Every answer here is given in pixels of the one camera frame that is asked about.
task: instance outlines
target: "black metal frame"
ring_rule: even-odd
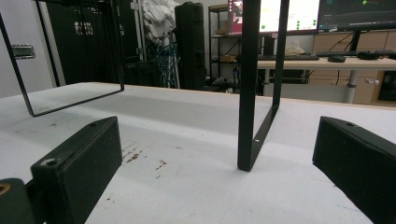
[[[260,0],[244,1],[244,26],[242,31],[241,93],[239,100],[238,168],[251,171],[259,156],[262,144],[280,106],[283,64],[286,47],[290,0],[281,0],[279,30],[276,50],[276,78],[273,103],[262,126],[253,138],[254,107],[256,101],[257,56],[259,45]]]
[[[55,1],[54,0],[39,0],[39,1],[40,2],[60,3],[60,4],[71,4],[71,3],[75,4],[76,3],[75,1],[67,1],[67,0],[55,0]],[[87,6],[89,4],[92,4],[92,2],[93,2],[93,1],[87,2],[85,0],[79,0],[79,1],[81,1],[82,4],[87,5]],[[8,35],[7,35],[6,26],[4,25],[3,18],[2,18],[1,13],[0,13],[0,29],[1,29],[1,33],[2,33],[3,38],[5,40],[7,51],[8,51],[8,55],[9,55],[9,58],[10,58],[10,60],[12,62],[12,66],[14,68],[15,75],[17,77],[18,83],[20,85],[21,93],[22,93],[23,99],[24,99],[24,101],[26,103],[27,110],[29,111],[29,114],[32,117],[39,117],[39,116],[46,115],[46,114],[49,114],[49,113],[52,113],[52,112],[55,112],[55,111],[59,111],[59,110],[62,110],[62,109],[65,109],[65,108],[68,108],[68,107],[71,107],[71,106],[81,105],[81,104],[87,103],[89,101],[97,100],[97,99],[106,97],[108,95],[112,95],[112,94],[124,91],[124,82],[123,82],[124,60],[122,59],[122,56],[121,56],[122,55],[122,49],[121,49],[121,42],[120,42],[120,27],[118,26],[118,24],[119,24],[118,23],[118,11],[117,11],[117,8],[116,8],[115,1],[114,0],[98,1],[97,3],[94,3],[94,5],[102,7],[102,10],[103,10],[103,13],[104,13],[104,18],[106,19],[105,23],[106,23],[106,27],[108,28],[107,29],[108,30],[108,40],[110,42],[109,44],[112,46],[110,48],[110,54],[111,54],[110,57],[112,59],[113,65],[114,65],[113,69],[116,72],[116,74],[118,74],[118,78],[119,78],[119,82],[120,82],[120,90],[119,91],[113,91],[113,92],[110,92],[110,93],[107,93],[107,94],[103,94],[103,95],[100,95],[100,96],[97,96],[97,97],[92,97],[91,99],[79,101],[79,102],[76,102],[76,103],[73,103],[73,104],[70,104],[70,105],[60,106],[60,107],[57,107],[57,108],[54,108],[54,109],[51,109],[51,110],[48,110],[48,111],[44,111],[44,112],[41,112],[41,113],[36,113],[36,114],[35,114],[35,112],[34,112],[34,110],[32,108],[32,104],[31,104],[31,102],[29,100],[28,93],[27,93],[26,88],[24,86],[23,79],[21,77],[21,71],[20,71],[20,69],[18,67],[18,64],[17,64],[17,61],[16,61],[16,59],[14,57],[14,53],[12,51],[12,47],[11,47],[11,44],[9,42],[9,38],[8,38]]]
[[[43,28],[43,35],[44,35],[44,38],[46,40],[47,49],[49,51],[49,61],[50,61],[50,65],[52,67],[52,72],[53,72],[53,76],[54,76],[54,79],[55,79],[55,83],[56,83],[57,87],[60,87],[61,83],[59,82],[58,71],[56,71],[55,61],[53,59],[52,49],[51,49],[51,46],[50,46],[50,40],[49,40],[49,36],[47,34],[46,25],[44,23],[43,12],[41,11],[41,7],[40,7],[40,4],[39,4],[38,0],[35,0],[35,7],[37,8],[38,18],[40,18],[40,24],[41,24],[41,27]]]

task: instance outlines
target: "metal bracket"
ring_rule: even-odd
[[[30,44],[11,45],[15,59],[33,59],[35,58],[35,49]]]
[[[377,79],[372,80],[370,78],[366,78],[364,81],[370,85],[375,85],[375,86],[379,85],[379,80]]]
[[[257,46],[259,45],[259,30],[257,27],[259,27],[260,20],[260,3],[260,0],[244,2],[243,14],[244,23],[250,25],[242,28],[243,60],[241,61],[242,80],[239,101],[238,168],[247,172],[253,168],[279,109],[290,0],[282,0],[280,5],[273,103],[259,131],[253,138],[256,101],[256,88],[254,86],[257,82]]]

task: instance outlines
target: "computer monitor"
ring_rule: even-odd
[[[396,0],[322,0],[319,33],[396,29]]]
[[[318,32],[320,0],[290,0],[288,35],[310,35]],[[228,0],[228,35],[242,34],[243,1]],[[262,35],[276,34],[279,27],[280,0],[262,0],[260,27]]]

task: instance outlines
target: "desk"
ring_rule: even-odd
[[[26,183],[30,166],[70,135],[118,116],[124,160],[87,223],[371,223],[312,165],[318,122],[320,116],[349,120],[396,143],[394,108],[282,99],[246,173],[236,168],[238,102],[234,94],[126,86],[32,118],[21,96],[0,99],[0,178]],[[255,132],[271,103],[256,97]]]
[[[258,69],[266,69],[264,80],[265,88],[268,89],[269,84],[269,69],[274,69],[275,61],[258,61]],[[329,63],[327,59],[319,59],[318,61],[285,61],[285,69],[315,69],[315,70],[352,70],[349,77],[349,82],[346,85],[344,93],[344,102],[352,103],[356,80],[358,78],[359,70],[381,70],[394,71],[396,70],[396,61],[391,59],[380,60],[360,60],[358,58],[346,58],[344,63]]]

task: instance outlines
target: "white wall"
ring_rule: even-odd
[[[17,60],[29,92],[55,86],[34,4],[31,0],[0,1],[0,13],[11,44],[31,44],[35,48],[35,59]],[[3,37],[0,37],[0,59],[0,98],[21,94]]]

